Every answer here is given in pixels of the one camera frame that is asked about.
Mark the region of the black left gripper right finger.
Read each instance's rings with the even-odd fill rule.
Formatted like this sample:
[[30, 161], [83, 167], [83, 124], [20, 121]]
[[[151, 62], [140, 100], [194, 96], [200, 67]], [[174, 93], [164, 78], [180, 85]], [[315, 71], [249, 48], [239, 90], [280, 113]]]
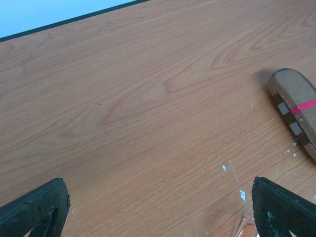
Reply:
[[314, 237], [316, 205], [265, 178], [252, 186], [253, 215], [261, 237]]

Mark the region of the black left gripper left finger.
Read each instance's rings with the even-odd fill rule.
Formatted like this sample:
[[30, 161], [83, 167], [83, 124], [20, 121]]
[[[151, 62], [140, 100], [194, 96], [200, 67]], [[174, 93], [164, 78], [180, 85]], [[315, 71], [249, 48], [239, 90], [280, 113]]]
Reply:
[[70, 209], [63, 178], [55, 178], [0, 208], [2, 237], [59, 237]]

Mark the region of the brown plaid glasses case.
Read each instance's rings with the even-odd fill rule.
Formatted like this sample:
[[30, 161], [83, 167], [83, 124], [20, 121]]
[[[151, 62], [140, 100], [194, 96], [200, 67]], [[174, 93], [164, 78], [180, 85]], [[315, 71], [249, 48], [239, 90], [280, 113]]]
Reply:
[[299, 71], [283, 68], [273, 73], [269, 91], [307, 153], [316, 159], [316, 88]]

